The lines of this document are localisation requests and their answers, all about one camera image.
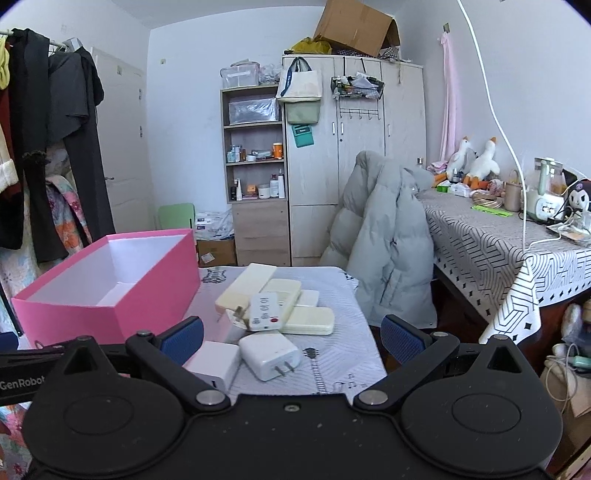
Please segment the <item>shelf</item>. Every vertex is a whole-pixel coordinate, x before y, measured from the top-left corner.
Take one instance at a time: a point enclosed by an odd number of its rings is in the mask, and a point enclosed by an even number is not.
[[[242,167],[245,165],[260,165],[261,163],[285,163],[285,159],[270,158],[269,160],[256,160],[256,161],[234,161],[232,163],[226,163],[227,167]]]
[[[277,91],[279,85],[255,85],[251,87],[235,87],[222,89],[222,93],[228,96],[240,95],[258,95],[260,93],[267,93]]]
[[[284,199],[274,198],[274,199],[245,199],[245,200],[230,200],[230,203],[255,203],[255,202],[286,202],[287,197]]]
[[[283,122],[253,122],[250,124],[236,124],[236,125],[224,125],[224,130],[233,130],[235,128],[251,128],[251,127],[270,127],[276,125],[283,125]]]

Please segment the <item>table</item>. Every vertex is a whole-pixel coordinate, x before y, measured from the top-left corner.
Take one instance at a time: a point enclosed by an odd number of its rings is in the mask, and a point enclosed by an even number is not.
[[[435,263],[489,323],[480,337],[508,335],[520,342],[541,327],[540,307],[591,286],[591,249],[569,240],[522,248],[522,220],[472,209],[472,201],[434,190],[418,197],[435,244]],[[527,224],[526,247],[556,235]]]
[[[216,339],[220,318],[214,302],[244,267],[200,268],[202,284],[187,316],[198,315],[205,337]],[[320,292],[320,307],[335,313],[335,331],[328,336],[286,335],[304,357],[294,373],[268,382],[260,381],[243,362],[229,392],[238,394],[310,395],[344,393],[353,397],[386,376],[384,365],[357,300],[357,281],[336,267],[280,267],[274,278],[299,280],[303,289]]]

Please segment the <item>white wall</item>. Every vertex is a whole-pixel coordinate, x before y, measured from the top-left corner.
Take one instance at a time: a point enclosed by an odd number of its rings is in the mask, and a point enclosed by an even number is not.
[[[21,0],[0,20],[0,30],[30,28],[64,41],[78,37],[143,71],[150,31],[111,0]]]
[[[534,157],[554,157],[591,175],[591,27],[563,0],[463,0],[485,62],[493,104],[525,171]],[[443,119],[443,49],[449,22],[461,99],[457,136],[482,150],[499,132],[466,21],[456,0],[408,0],[396,12],[402,54],[425,66],[427,157],[438,159]],[[502,176],[510,153],[499,142]]]
[[[226,209],[219,71],[245,58],[280,64],[284,50],[314,34],[322,10],[242,10],[152,30],[148,139],[156,206]]]

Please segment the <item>white bedsheet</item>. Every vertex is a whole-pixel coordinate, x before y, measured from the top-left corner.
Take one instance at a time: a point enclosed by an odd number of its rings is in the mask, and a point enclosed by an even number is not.
[[[216,298],[244,267],[201,268],[202,285],[187,316],[198,315],[206,328],[206,339],[214,339],[220,315]],[[355,300],[355,280],[336,267],[280,267],[274,278],[299,280],[302,288],[320,292],[320,307],[335,313],[335,331],[328,336],[286,335],[310,356],[293,373],[268,382],[260,381],[243,362],[232,384],[232,402],[238,394],[310,395],[345,393],[349,401],[381,380],[386,372],[367,321]]]

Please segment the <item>pink shoebox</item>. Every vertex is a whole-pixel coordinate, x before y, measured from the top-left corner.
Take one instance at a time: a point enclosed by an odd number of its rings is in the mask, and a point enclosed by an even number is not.
[[[32,346],[80,335],[123,343],[182,321],[200,283],[191,230],[122,233],[66,259],[12,302]]]

